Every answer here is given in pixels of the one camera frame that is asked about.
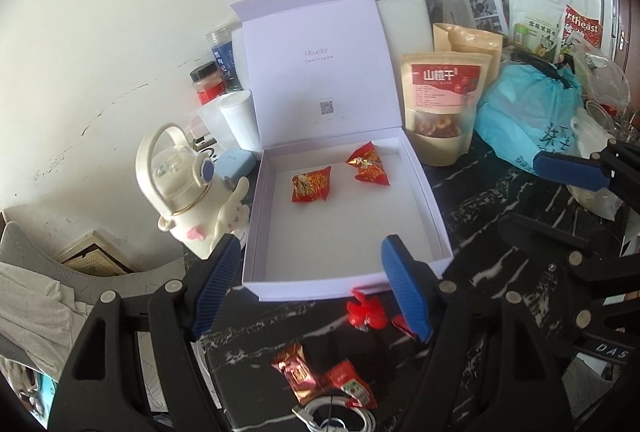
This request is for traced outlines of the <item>red ketchup sachet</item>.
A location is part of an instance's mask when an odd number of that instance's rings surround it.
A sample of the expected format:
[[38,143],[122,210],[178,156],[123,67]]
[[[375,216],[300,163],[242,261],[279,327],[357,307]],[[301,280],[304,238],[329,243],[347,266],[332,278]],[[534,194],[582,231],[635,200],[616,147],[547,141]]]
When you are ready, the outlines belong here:
[[404,315],[402,315],[402,314],[395,315],[392,318],[392,324],[394,325],[395,328],[400,330],[409,339],[411,339],[411,340],[416,339],[416,334],[410,329],[409,325],[407,324],[407,322],[405,320]]

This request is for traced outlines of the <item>light blue plastic bag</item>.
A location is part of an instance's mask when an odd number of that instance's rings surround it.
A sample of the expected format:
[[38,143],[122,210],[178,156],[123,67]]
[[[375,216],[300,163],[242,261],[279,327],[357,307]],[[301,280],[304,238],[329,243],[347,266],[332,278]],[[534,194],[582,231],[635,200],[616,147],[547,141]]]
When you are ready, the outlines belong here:
[[540,152],[578,154],[570,122],[580,105],[582,85],[567,68],[551,77],[508,64],[478,104],[475,131],[499,158],[533,172]]

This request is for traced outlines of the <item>black white foil bag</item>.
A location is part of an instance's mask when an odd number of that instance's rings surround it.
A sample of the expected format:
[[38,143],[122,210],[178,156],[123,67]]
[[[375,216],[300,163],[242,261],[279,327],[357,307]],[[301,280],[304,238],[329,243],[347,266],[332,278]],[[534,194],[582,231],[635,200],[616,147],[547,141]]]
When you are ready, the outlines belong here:
[[390,55],[432,52],[433,24],[442,22],[442,0],[376,0]]

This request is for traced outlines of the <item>white paper cup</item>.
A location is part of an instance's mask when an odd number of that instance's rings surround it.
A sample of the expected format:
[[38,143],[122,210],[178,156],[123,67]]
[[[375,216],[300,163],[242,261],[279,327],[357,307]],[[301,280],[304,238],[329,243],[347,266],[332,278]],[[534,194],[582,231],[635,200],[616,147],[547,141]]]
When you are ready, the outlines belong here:
[[219,111],[239,147],[244,151],[260,154],[262,145],[252,93],[248,90],[229,93],[220,101]]

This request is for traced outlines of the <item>red white paper bag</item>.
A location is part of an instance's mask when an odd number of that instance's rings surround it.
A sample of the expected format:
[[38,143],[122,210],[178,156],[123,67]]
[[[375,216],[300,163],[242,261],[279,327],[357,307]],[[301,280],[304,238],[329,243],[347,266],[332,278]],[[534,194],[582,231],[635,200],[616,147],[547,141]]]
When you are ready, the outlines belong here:
[[601,48],[603,28],[597,18],[582,15],[569,4],[565,7],[562,17],[560,48],[570,45],[570,37],[573,34],[581,36],[593,47]]

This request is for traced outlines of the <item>lavender open gift box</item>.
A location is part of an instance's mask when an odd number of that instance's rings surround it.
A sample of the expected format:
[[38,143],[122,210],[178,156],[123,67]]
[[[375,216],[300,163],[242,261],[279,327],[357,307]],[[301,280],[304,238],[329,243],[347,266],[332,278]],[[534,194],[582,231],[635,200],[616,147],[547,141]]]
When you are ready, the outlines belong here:
[[[388,286],[388,235],[442,275],[454,254],[401,126],[376,1],[242,0],[234,10],[262,145],[243,286],[262,302],[376,293]],[[357,181],[347,165],[368,142],[390,186]],[[328,198],[293,203],[294,175],[327,166]]]

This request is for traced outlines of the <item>clear plastic bag of food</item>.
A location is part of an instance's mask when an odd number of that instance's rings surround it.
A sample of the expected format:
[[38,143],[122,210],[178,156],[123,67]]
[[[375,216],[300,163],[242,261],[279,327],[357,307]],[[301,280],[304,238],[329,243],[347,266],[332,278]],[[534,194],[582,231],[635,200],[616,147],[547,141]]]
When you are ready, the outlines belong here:
[[628,81],[620,67],[607,58],[581,34],[571,33],[563,46],[563,54],[573,59],[575,75],[582,85],[582,106],[570,122],[577,137],[578,154],[589,158],[602,151],[614,137],[613,116],[629,106]]

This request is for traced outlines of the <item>white green tea pouch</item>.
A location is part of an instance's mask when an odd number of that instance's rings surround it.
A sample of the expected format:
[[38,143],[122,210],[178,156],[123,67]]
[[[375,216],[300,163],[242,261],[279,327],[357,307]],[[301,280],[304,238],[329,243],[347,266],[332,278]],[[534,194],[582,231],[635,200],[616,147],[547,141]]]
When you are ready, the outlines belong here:
[[514,47],[553,62],[565,11],[561,0],[508,0],[509,40]]

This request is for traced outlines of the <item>red gold candy packet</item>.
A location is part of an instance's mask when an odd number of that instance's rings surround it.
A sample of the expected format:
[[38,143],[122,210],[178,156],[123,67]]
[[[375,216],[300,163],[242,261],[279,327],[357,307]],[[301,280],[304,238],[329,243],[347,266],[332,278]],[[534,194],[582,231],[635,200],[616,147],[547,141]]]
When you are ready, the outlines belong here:
[[357,181],[390,186],[382,159],[372,142],[357,148],[347,158],[346,163],[357,170],[355,175]]
[[292,178],[292,202],[312,203],[326,200],[330,193],[331,167],[296,174]]

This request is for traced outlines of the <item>light blue charger box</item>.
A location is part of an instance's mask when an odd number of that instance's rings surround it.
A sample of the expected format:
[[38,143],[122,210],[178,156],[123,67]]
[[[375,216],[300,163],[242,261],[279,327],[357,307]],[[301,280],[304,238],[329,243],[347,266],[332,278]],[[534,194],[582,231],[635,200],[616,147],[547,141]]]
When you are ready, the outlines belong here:
[[215,161],[215,174],[234,189],[243,177],[247,177],[254,169],[256,159],[251,152],[244,149],[229,149]]

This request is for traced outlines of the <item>kraft hawthorn snack pouch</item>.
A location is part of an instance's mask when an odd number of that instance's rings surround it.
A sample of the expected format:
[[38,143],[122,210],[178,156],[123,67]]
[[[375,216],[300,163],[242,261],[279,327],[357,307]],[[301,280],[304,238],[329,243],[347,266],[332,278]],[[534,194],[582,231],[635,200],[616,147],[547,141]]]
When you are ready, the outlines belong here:
[[452,166],[469,152],[490,62],[488,54],[456,51],[402,57],[405,129],[425,165]]

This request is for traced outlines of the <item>small red snack sachet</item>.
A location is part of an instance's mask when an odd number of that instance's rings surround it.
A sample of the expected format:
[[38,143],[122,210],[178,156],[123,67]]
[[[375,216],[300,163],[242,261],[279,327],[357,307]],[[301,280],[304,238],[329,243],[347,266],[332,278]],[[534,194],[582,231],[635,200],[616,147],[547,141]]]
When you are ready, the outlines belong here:
[[332,367],[326,373],[326,378],[335,389],[345,394],[347,408],[370,410],[378,407],[373,391],[359,376],[350,360],[342,360],[341,363]]

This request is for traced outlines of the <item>dark red brown snack packet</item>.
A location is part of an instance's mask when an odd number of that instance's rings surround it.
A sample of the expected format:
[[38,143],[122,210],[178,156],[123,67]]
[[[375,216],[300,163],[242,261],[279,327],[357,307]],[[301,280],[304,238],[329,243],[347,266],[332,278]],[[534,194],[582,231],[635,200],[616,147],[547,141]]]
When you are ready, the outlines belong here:
[[280,351],[270,365],[282,374],[300,404],[307,404],[326,392],[323,377],[307,362],[303,345],[299,342]]

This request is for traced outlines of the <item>red jar black lid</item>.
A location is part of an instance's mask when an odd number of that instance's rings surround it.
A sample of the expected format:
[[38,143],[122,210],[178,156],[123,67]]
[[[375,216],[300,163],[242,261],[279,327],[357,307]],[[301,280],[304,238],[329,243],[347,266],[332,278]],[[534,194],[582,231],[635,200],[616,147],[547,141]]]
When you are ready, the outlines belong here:
[[223,96],[226,93],[226,85],[222,78],[221,70],[215,61],[208,62],[195,70],[190,71],[192,87],[201,105],[206,105],[210,101]]

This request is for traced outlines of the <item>blue label clear jar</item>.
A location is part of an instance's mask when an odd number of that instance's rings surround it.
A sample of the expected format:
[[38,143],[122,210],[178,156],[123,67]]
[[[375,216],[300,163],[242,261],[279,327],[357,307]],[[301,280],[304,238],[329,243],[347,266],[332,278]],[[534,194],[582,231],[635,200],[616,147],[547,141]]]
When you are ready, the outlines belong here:
[[221,71],[222,80],[230,92],[242,90],[235,68],[232,44],[232,33],[237,27],[236,24],[228,24],[217,27],[205,35],[210,51]]

